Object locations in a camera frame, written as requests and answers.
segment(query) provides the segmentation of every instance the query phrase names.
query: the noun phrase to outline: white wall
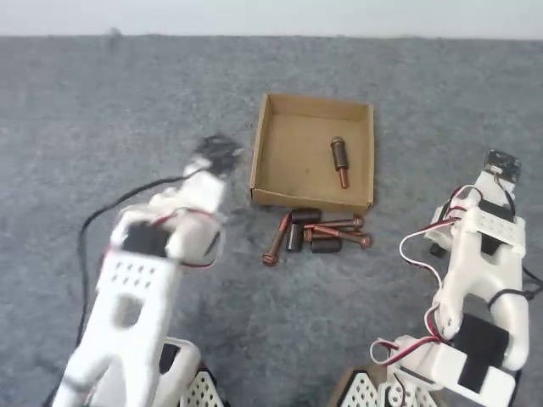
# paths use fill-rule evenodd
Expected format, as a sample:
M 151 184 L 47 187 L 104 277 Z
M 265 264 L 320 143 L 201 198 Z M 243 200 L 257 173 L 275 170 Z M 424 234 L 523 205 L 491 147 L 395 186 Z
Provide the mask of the white wall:
M 543 0 L 0 0 L 0 35 L 543 38 Z

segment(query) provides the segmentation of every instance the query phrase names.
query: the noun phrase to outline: robotic arm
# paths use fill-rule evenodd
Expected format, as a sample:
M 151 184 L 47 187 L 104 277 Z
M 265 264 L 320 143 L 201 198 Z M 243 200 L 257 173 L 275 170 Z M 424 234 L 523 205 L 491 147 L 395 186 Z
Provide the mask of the robotic arm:
M 218 211 L 224 173 L 233 168 L 232 163 L 225 168 L 224 157 L 228 153 L 235 160 L 237 149 L 225 137 L 214 137 L 206 139 L 205 154 L 200 151 L 185 169 L 181 187 L 120 212 L 104 254 L 96 302 L 53 407 L 199 404 L 187 395 L 198 374 L 199 350 L 166 334 L 184 269 L 211 266 L 224 239 Z M 219 161 L 213 154 L 218 145 Z M 170 356 L 166 363 L 165 354 Z M 201 383 L 213 405 L 222 406 L 214 383 L 207 376 L 201 376 Z
M 439 405 L 431 392 L 441 388 L 481 405 L 509 405 L 516 382 L 502 369 L 518 371 L 529 353 L 527 293 L 522 291 L 525 222 L 516 215 L 512 194 L 519 174 L 517 159 L 490 151 L 476 182 L 456 190 L 435 210 L 431 225 L 412 235 L 424 233 L 439 257 L 451 254 L 445 279 L 436 273 L 439 289 L 425 315 L 430 335 L 377 340 L 373 345 L 389 351 L 386 360 L 374 359 L 386 366 L 386 378 L 378 385 L 367 370 L 356 371 L 344 395 L 352 383 L 364 380 L 364 399 L 375 394 L 369 405 Z M 463 312 L 468 294 L 487 303 L 492 322 Z M 343 401 L 330 405 L 347 405 Z

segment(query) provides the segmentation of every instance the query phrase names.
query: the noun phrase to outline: copper bolt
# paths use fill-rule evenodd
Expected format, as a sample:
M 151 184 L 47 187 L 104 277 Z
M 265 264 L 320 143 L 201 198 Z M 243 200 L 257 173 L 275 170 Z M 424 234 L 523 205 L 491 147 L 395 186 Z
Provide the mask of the copper bolt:
M 364 220 L 362 218 L 355 217 L 353 219 L 342 219 L 342 220 L 328 220 L 326 222 L 313 223 L 310 225 L 305 225 L 305 229 L 312 229 L 316 225 L 328 226 L 328 227 L 352 227 L 355 231 L 359 231 L 364 226 Z
M 320 225 L 315 225 L 313 230 L 321 231 L 322 233 L 326 233 L 334 237 L 339 237 L 340 239 L 348 240 L 349 242 L 358 243 L 361 245 L 362 248 L 369 248 L 373 244 L 372 235 L 368 235 L 368 234 L 356 236 L 356 235 L 351 235 L 350 233 L 346 233 L 344 231 L 338 231 L 337 229 L 332 229 L 331 227 L 320 226 Z
M 353 236 L 362 235 L 360 231 L 349 231 L 348 233 Z M 334 236 L 330 236 L 327 233 L 322 233 L 321 231 L 313 231 L 313 229 L 311 228 L 304 230 L 304 242 L 313 242 L 314 240 L 326 240 L 326 239 L 334 239 Z
M 264 265 L 272 267 L 279 261 L 279 250 L 281 249 L 281 243 L 283 243 L 283 239 L 287 233 L 289 223 L 290 212 L 288 212 L 281 220 L 277 232 L 273 237 L 273 241 L 271 242 L 270 249 L 262 254 L 262 263 L 264 263 Z
M 347 160 L 347 151 L 345 150 L 345 140 L 341 137 L 333 138 L 330 148 L 332 149 L 333 165 L 336 171 L 339 172 L 341 187 L 347 189 L 349 187 L 349 177 L 347 176 L 349 161 Z

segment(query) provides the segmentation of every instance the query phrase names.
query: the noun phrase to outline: cardboard box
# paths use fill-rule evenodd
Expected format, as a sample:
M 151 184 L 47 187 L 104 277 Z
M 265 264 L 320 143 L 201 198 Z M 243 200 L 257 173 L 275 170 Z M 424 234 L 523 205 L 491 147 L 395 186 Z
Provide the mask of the cardboard box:
M 330 142 L 345 140 L 350 187 L 342 189 Z M 250 179 L 263 205 L 364 215 L 373 203 L 373 107 L 306 96 L 266 94 Z

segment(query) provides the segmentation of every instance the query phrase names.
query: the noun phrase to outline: carpet floor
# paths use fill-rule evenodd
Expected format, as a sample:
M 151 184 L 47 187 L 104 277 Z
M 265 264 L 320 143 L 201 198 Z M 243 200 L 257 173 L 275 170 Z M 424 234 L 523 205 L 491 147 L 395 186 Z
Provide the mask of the carpet floor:
M 373 249 L 262 265 L 282 213 L 249 204 L 264 92 L 375 105 Z M 290 407 L 325 405 L 347 367 L 368 363 L 376 337 L 423 334 L 434 281 L 401 262 L 398 242 L 475 180 L 490 148 L 523 162 L 525 264 L 543 276 L 542 129 L 543 42 L 0 38 L 0 405 L 39 405 L 53 367 L 64 369 L 81 308 L 82 220 L 121 192 L 178 174 L 201 137 L 223 131 L 244 156 L 226 205 L 225 255 L 187 274 L 171 334 L 200 347 L 232 406 Z M 90 230 L 92 270 L 114 217 Z M 407 249 L 430 259 L 428 243 Z M 543 405 L 542 308 L 543 298 L 530 305 L 518 406 Z

